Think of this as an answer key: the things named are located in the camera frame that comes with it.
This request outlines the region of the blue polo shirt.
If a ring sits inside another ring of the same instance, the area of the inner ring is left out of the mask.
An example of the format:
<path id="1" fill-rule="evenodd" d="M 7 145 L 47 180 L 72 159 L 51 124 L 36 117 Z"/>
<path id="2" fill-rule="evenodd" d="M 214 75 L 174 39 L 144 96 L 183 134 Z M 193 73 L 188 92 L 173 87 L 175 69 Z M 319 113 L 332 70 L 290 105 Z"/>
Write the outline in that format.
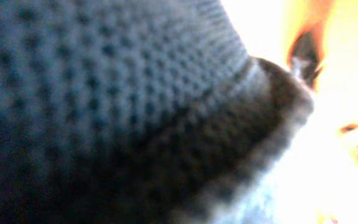
<path id="1" fill-rule="evenodd" d="M 298 223 L 303 85 L 219 1 L 0 1 L 0 223 Z"/>

